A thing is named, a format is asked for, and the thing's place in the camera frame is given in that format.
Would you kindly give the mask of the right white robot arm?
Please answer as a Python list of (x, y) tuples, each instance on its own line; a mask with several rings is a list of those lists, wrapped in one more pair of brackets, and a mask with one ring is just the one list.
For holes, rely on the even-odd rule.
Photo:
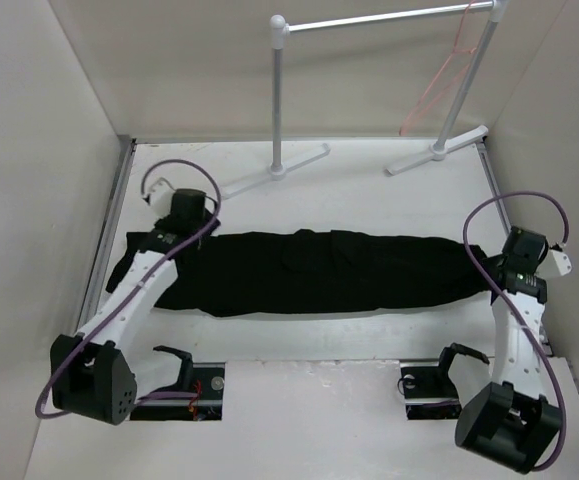
[(453, 343), (433, 370), (442, 394), (458, 394), (458, 447), (517, 473), (532, 471), (563, 426), (559, 406), (550, 404), (542, 382), (540, 339), (547, 283), (540, 264), (553, 256), (545, 236), (512, 228), (491, 272), (495, 356)]

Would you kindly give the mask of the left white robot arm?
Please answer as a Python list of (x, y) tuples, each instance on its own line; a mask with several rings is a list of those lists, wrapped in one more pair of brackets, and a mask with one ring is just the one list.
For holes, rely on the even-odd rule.
[(196, 189), (166, 189), (148, 203), (160, 218), (127, 244), (107, 301), (74, 335), (59, 335), (50, 349), (50, 396), (60, 414), (77, 414), (111, 425), (149, 400), (194, 400), (190, 353), (158, 345), (152, 360), (130, 351), (155, 304), (178, 279), (175, 254), (199, 248), (217, 226), (207, 195)]

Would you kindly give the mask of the black trousers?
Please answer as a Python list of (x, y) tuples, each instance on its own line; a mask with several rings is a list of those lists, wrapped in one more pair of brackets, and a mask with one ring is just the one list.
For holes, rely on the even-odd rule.
[(176, 255), (177, 279), (156, 305), (214, 317), (430, 308), (487, 291), (476, 267), (497, 260), (438, 237), (208, 233)]

